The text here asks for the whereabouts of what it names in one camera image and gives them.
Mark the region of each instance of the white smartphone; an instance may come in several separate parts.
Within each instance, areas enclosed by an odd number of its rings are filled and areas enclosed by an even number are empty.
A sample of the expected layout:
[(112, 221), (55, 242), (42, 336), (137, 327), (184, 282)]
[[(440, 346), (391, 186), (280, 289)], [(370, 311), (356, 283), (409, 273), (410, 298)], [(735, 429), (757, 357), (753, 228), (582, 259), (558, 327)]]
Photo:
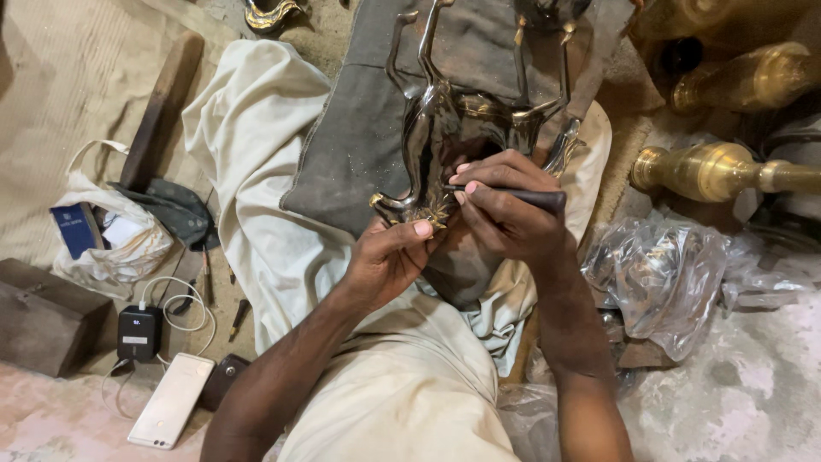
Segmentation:
[(171, 450), (186, 427), (213, 367), (214, 361), (210, 359), (177, 353), (128, 434), (128, 441)]

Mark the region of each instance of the wooden box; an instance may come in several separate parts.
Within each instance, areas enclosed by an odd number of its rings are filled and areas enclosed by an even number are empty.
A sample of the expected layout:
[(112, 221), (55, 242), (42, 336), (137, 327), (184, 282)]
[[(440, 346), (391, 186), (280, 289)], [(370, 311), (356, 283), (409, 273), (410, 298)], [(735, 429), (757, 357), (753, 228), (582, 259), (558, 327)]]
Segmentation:
[(0, 360), (65, 377), (91, 353), (112, 307), (47, 271), (0, 261)]

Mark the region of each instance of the fingernail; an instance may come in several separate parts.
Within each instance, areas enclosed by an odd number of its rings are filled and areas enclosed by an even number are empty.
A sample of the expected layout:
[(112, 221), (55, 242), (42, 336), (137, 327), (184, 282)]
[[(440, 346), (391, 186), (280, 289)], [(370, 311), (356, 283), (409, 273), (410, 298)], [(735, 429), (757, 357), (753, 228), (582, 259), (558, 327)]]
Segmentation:
[(427, 236), (432, 231), (430, 223), (428, 223), (427, 221), (420, 221), (419, 223), (414, 224), (413, 229), (419, 236)]

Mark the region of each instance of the leather case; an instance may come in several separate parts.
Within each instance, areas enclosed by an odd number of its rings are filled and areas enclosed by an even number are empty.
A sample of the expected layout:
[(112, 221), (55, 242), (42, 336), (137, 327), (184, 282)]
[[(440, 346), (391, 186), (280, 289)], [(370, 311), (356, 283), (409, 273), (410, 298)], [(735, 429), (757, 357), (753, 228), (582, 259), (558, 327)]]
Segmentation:
[(205, 383), (205, 388), (200, 395), (200, 407), (211, 412), (216, 412), (222, 398), (228, 389), (233, 385), (234, 380), (240, 376), (251, 364), (247, 359), (229, 353), (214, 369), (211, 378)]

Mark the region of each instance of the gray cloth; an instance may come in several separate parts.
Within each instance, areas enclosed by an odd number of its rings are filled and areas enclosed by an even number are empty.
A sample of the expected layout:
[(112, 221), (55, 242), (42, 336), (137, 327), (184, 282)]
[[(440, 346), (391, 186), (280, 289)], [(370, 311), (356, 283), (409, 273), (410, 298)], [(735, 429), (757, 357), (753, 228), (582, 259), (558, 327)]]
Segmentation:
[[(355, 236), (373, 216), (368, 199), (375, 192), (398, 196), (409, 187), (402, 162), (401, 127), (404, 99), (385, 75), (393, 26), (399, 13), (420, 10), (420, 18), (402, 33), (397, 69), (422, 84), (416, 61), (420, 36), (432, 0), (363, 0), (356, 11), (351, 43), (326, 109), (309, 134), (300, 160), (295, 186), (282, 198), (284, 210), (299, 213)], [(584, 116), (601, 81), (601, 59), (610, 57), (632, 6), (627, 0), (596, 0), (578, 21), (570, 43), (571, 79), (590, 67), (595, 52), (598, 77), (579, 82), (588, 95), (572, 93), (584, 101), (574, 113)], [(596, 37), (591, 39), (593, 29)], [(518, 96), (513, 57), (516, 34), (512, 3), (498, 0), (456, 0), (443, 8), (433, 42), (433, 63), (457, 87), (494, 93), (508, 102)], [(602, 42), (612, 42), (606, 50)], [(558, 92), (559, 34), (529, 32), (528, 81), (532, 103), (556, 97)], [(556, 132), (561, 118), (545, 127)], [(540, 141), (549, 148), (555, 135)]]
[(157, 217), (160, 223), (177, 236), (193, 252), (219, 246), (219, 236), (208, 207), (187, 187), (161, 178), (149, 183), (145, 194), (125, 189), (118, 182), (108, 185)]

